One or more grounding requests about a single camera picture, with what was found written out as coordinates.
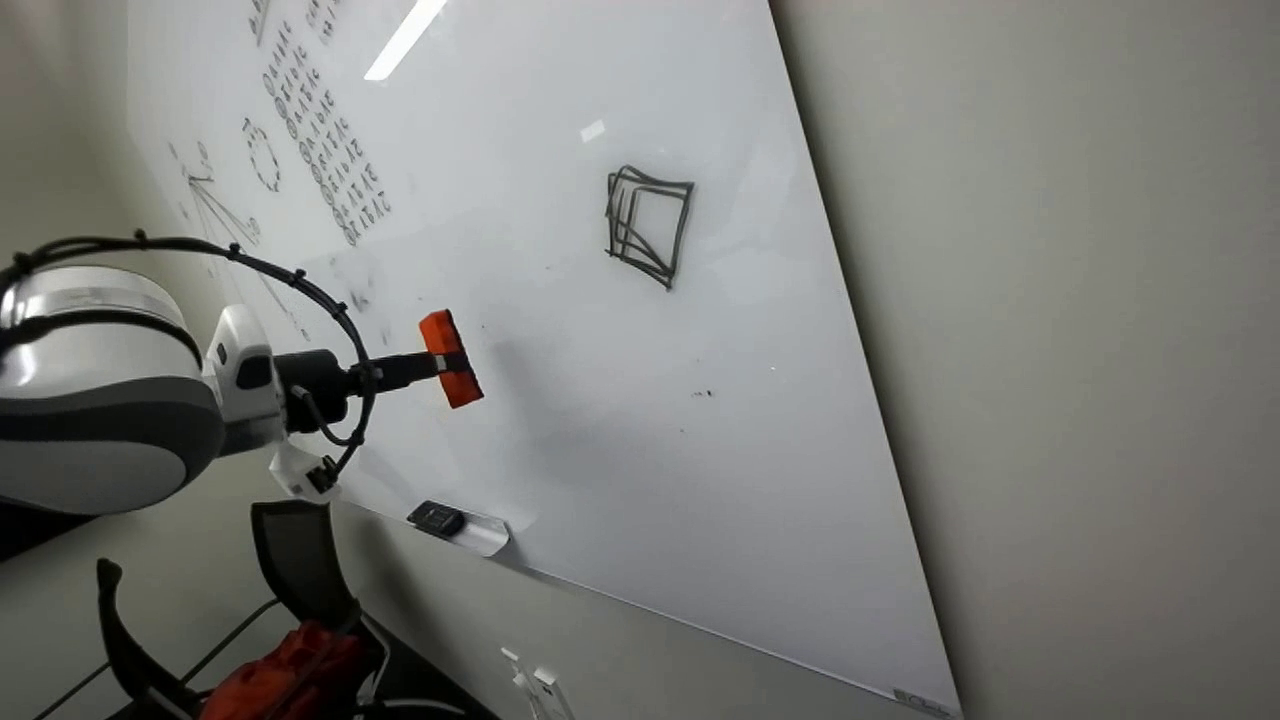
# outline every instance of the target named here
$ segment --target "black cable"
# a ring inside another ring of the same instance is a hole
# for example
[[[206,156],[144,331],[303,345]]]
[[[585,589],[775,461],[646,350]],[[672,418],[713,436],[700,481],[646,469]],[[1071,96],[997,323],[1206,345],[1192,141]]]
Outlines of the black cable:
[[[269,610],[277,610],[282,602],[266,602],[256,614],[248,614],[224,639],[218,639],[191,670],[189,676],[181,676],[183,684],[191,684],[191,676],[199,676],[235,636],[248,634],[248,624],[256,624]]]
[[[316,406],[316,398],[307,388],[292,384],[287,398],[307,406],[307,414],[311,414],[311,421],[316,421],[316,429],[323,432],[330,446],[349,446],[323,425],[323,414],[321,414],[321,406]]]
[[[37,720],[50,720],[53,713],[62,713],[73,697],[82,697],[94,681],[99,681],[112,664],[94,670],[82,684],[73,684],[65,697],[55,697],[43,713],[37,713]]]
[[[355,429],[351,436],[344,436],[344,452],[342,461],[330,461],[321,469],[307,472],[307,481],[330,493],[342,472],[351,465],[355,447],[366,446],[366,432],[368,432],[368,418],[371,418],[371,406],[377,406],[377,384],[371,384],[371,360],[368,360],[368,350],[366,350],[366,338],[360,327],[351,323],[349,315],[349,305],[334,301],[321,284],[311,284],[299,267],[287,273],[274,259],[262,259],[252,253],[244,253],[242,244],[209,244],[199,237],[144,237],[137,231],[133,242],[122,242],[122,237],[65,237],[65,242],[53,242],[53,244],[39,244],[37,253],[22,253],[13,257],[13,264],[0,273],[0,301],[7,296],[13,284],[30,282],[37,267],[50,267],[50,264],[65,264],[65,259],[82,259],[82,257],[116,257],[116,253],[191,253],[191,257],[220,257],[220,259],[234,259],[234,264],[244,264],[262,275],[274,275],[277,284],[287,284],[292,294],[307,296],[311,305],[321,305],[334,323],[351,340],[355,350],[355,384],[360,384],[360,418],[355,418]]]
[[[404,713],[467,718],[464,710],[444,703],[444,702],[428,702],[428,697],[371,702],[371,703],[360,703],[355,713],[360,713],[360,718],[366,718],[366,713],[377,713],[377,718],[385,718],[385,713],[394,713],[394,718],[404,718]]]

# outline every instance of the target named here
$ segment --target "whiteboard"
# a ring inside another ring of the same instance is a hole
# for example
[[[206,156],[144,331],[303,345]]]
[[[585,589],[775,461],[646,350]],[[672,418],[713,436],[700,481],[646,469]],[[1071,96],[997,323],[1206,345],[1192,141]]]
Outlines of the whiteboard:
[[[191,231],[303,264],[371,352],[459,321],[489,400],[385,398],[344,495],[498,518],[512,570],[959,710],[770,6],[448,0],[366,79],[409,10],[130,17],[133,143]],[[623,168],[693,188],[636,199],[663,273],[608,257]],[[282,350],[344,350],[211,273]]]

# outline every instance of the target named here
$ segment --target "orange part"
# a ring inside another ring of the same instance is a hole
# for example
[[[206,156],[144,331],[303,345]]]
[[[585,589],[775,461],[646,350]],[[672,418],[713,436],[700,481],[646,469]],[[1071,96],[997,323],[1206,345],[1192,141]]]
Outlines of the orange part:
[[[355,636],[299,624],[266,661],[235,670],[199,710],[199,720],[307,720],[349,703],[377,670],[377,652]]]
[[[456,352],[467,355],[467,350],[452,323],[452,313],[431,313],[415,327],[425,331],[425,345],[431,355],[456,355]],[[441,388],[448,398],[448,409],[464,409],[484,398],[472,364],[464,374],[441,374]]]

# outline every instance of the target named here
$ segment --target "white wall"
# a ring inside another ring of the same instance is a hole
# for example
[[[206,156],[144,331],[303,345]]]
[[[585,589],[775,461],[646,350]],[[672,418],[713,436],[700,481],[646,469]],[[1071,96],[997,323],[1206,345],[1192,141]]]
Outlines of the white wall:
[[[86,186],[116,212],[107,225],[94,220],[87,228],[103,237],[130,237],[137,228],[151,237],[181,231],[183,220],[164,206],[149,173],[141,173],[130,135],[130,0],[0,0],[0,20],[17,37],[17,68],[33,75],[24,86],[39,87],[50,105],[62,105],[55,116],[37,119],[39,134],[55,143],[73,141],[75,164],[87,164]],[[122,264],[149,273],[181,296],[195,340],[211,338],[224,294],[211,290],[209,273],[189,257],[122,257]]]
[[[87,151],[82,109],[65,105],[22,20],[13,6],[0,10],[0,257],[65,231],[130,231],[133,212]],[[262,465],[211,469],[171,504],[86,524],[0,565],[0,718],[37,718],[103,661],[95,555],[125,565],[122,614],[178,670],[262,603],[269,589],[252,561],[248,501],[274,495],[274,485],[248,469]],[[95,703],[73,718],[112,710],[122,693],[103,681]]]
[[[779,20],[969,718],[1275,718],[1280,6]],[[360,518],[344,555],[510,718],[498,645],[581,718],[903,718]]]

